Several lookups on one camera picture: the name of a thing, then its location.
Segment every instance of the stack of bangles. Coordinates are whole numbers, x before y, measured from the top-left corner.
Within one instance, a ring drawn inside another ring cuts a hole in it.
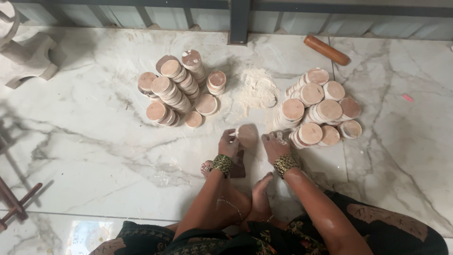
[[[225,175],[225,178],[228,178],[228,175],[230,174],[230,171],[233,168],[233,161],[230,159],[230,157],[225,156],[223,154],[219,154],[212,162],[209,171],[211,171],[214,168],[220,170],[223,173],[223,175]]]
[[[274,162],[274,169],[279,173],[280,178],[283,179],[284,173],[293,167],[299,167],[299,164],[293,159],[291,155],[283,155],[277,158]]]

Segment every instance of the bare foot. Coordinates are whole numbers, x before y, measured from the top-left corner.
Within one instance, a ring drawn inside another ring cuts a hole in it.
[[[259,180],[252,190],[252,210],[247,218],[242,222],[241,228],[247,229],[248,221],[265,221],[267,222],[272,216],[269,199],[267,198],[267,186],[274,179],[272,172],[268,172],[263,179]]]
[[[200,171],[205,179],[207,179],[209,174],[211,173],[209,171],[211,164],[212,161],[207,160],[200,167]],[[219,226],[216,228],[220,229],[240,223],[249,215],[251,209],[251,199],[244,193],[238,191],[231,183],[230,178],[228,178],[227,181],[228,183],[225,185],[225,188],[221,192],[221,195],[218,199],[223,198],[224,200],[234,205],[235,208],[227,202],[217,202],[216,215],[218,215],[218,217],[214,219],[213,225]]]
[[[212,164],[211,160],[206,160],[203,164],[201,164],[200,171],[201,171],[201,174],[203,174],[205,179],[207,179],[207,177],[211,173],[209,171],[209,167],[211,166],[211,164]]]

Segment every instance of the bangle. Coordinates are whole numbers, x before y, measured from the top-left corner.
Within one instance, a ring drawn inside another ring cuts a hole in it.
[[[291,157],[291,155],[280,156],[274,162],[274,169],[279,173],[282,179],[284,173],[293,167],[299,167],[299,164]]]
[[[228,156],[219,154],[212,162],[209,171],[213,168],[220,170],[225,175],[225,178],[228,178],[230,170],[233,168],[233,161]]]

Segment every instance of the woman's right hand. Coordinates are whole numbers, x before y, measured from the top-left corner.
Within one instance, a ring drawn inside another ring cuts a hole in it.
[[[283,155],[291,154],[289,142],[283,140],[283,133],[281,131],[272,131],[268,135],[264,134],[261,136],[263,140],[264,149],[267,153],[267,161],[271,165]]]

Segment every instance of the wooden rolling pin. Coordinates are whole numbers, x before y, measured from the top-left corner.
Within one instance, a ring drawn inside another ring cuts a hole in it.
[[[307,37],[304,40],[304,43],[321,53],[322,55],[330,58],[333,60],[335,63],[338,63],[340,65],[347,65],[349,63],[349,57],[346,56],[345,54],[339,52],[338,50],[330,47],[328,44],[325,42],[319,40],[318,38],[312,36],[312,35],[307,35]]]

